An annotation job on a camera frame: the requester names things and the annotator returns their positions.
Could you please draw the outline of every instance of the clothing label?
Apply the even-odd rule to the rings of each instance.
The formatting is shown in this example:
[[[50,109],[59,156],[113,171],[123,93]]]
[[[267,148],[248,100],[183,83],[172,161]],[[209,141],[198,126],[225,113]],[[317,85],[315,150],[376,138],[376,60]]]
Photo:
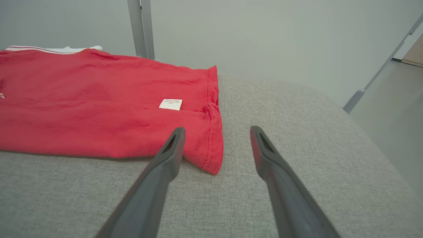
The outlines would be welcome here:
[[[182,105],[182,99],[163,99],[160,103],[159,108],[180,110]]]

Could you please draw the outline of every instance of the stitching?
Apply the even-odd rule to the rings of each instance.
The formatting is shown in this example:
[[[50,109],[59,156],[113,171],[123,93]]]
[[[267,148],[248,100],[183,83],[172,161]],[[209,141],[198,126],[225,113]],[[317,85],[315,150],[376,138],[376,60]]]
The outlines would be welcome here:
[[[206,87],[206,91],[207,91],[207,102],[209,102],[209,71],[207,70],[207,87]],[[206,159],[204,160],[203,166],[201,167],[201,169],[204,169],[204,166],[206,165],[206,162],[209,160],[209,153],[210,153],[210,130],[212,127],[212,119],[210,117],[210,123],[209,123],[209,136],[207,137],[207,156]]]
[[[211,135],[211,130],[212,130],[212,119],[213,119],[213,116],[212,116],[212,111],[211,110],[210,110],[209,114],[210,114],[210,125],[209,125],[209,138],[208,138],[208,145],[207,145],[208,148],[207,148],[207,150],[210,147],[210,135]],[[211,164],[212,164],[212,160],[209,160],[209,165],[207,166],[206,171],[209,169],[209,167],[210,167]]]

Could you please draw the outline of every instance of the gray fabric surface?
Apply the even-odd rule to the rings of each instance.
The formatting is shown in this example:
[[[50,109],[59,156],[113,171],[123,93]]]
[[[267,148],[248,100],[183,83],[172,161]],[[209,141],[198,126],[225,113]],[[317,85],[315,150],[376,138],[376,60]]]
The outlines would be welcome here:
[[[343,237],[421,237],[423,204],[333,101],[305,86],[219,75],[217,176],[184,161],[159,237],[275,237],[249,131],[263,128]],[[0,237],[93,237],[148,159],[0,152]]]

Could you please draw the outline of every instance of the white wall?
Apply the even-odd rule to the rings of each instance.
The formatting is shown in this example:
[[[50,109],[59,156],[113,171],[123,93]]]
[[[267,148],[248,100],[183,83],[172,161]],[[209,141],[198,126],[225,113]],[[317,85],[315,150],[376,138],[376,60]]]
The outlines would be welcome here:
[[[1,0],[0,49],[9,45],[135,55],[127,0]]]
[[[312,86],[344,106],[423,13],[422,0],[152,0],[156,58]]]

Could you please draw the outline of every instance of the red t-shirt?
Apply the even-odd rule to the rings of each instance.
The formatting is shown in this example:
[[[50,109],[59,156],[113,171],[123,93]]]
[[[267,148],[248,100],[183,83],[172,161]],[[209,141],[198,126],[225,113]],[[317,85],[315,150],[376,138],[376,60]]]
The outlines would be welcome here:
[[[153,60],[40,50],[0,51],[0,149],[52,155],[153,156],[177,127],[184,157],[217,174],[222,119],[217,69]],[[159,108],[182,99],[179,111]]]

